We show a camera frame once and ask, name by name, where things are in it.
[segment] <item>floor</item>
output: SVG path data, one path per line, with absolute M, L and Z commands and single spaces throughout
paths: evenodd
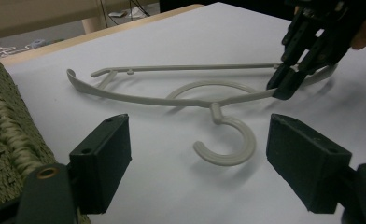
M 160 13 L 159 4 L 151 4 L 143 6 L 143 9 L 150 15 Z M 129 21 L 140 20 L 146 17 L 137 7 L 122 10 L 125 16 L 122 18 L 110 17 L 109 13 L 105 13 L 107 27 L 116 26 Z M 53 42 L 63 41 L 65 39 L 73 38 L 79 35 L 85 35 L 81 21 L 69 22 L 67 24 L 58 25 L 46 29 L 36 30 L 20 35 L 12 35 L 0 38 L 0 58 L 7 57 L 22 51 L 36 48 L 37 46 L 52 44 Z

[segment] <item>tabletop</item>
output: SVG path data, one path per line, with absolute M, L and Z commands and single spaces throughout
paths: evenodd
M 96 85 L 90 73 L 105 67 L 278 63 L 288 21 L 216 3 L 163 20 L 92 38 L 25 61 L 6 63 L 35 125 L 64 164 L 102 120 L 130 117 L 133 160 L 112 204 L 92 223 L 340 223 L 335 215 L 306 210 L 267 161 L 270 116 L 299 119 L 353 153 L 351 167 L 366 162 L 366 49 L 350 50 L 329 79 L 300 88 L 288 101 L 274 98 L 222 107 L 256 137 L 248 161 L 222 167 L 192 149 L 201 140 L 220 154 L 239 150 L 242 138 L 212 122 L 209 109 L 140 105 L 76 91 L 66 70 Z M 200 80 L 228 80 L 264 90 L 274 69 L 118 73 L 108 91 L 166 97 Z M 203 87 L 182 98 L 220 98 L 241 91 Z

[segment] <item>robotic arm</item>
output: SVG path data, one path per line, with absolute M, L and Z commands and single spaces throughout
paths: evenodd
M 366 0 L 286 0 L 285 3 L 300 9 L 282 40 L 285 46 L 282 64 L 267 85 L 267 90 L 276 88 L 273 97 L 281 100 L 289 99 L 307 75 L 338 63 L 366 20 Z

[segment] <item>white table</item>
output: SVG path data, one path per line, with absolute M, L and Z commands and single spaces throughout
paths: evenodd
M 218 167 L 199 158 L 191 145 L 204 141 L 218 153 L 240 147 L 230 127 L 212 123 L 207 109 L 135 105 L 82 94 L 67 80 L 81 80 L 104 67 L 274 63 L 288 21 L 224 4 L 200 7 L 145 26 L 96 38 L 23 63 L 7 66 L 36 126 L 61 163 L 102 120 L 130 116 L 133 161 L 106 214 L 93 223 L 340 223 L 336 215 L 308 213 L 266 160 L 270 115 L 300 119 L 353 153 L 351 166 L 366 162 L 366 49 L 349 51 L 329 80 L 300 89 L 292 99 L 265 99 L 223 107 L 256 135 L 250 161 Z M 118 75 L 119 92 L 164 97 L 194 80 L 228 79 L 264 89 L 274 70 L 148 72 Z M 224 88 L 184 95 L 236 94 Z

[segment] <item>green woven basket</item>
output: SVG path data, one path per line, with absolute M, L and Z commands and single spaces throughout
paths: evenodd
M 25 177 L 55 163 L 10 74 L 0 63 L 0 204 L 21 194 Z M 81 217 L 80 223 L 89 223 Z

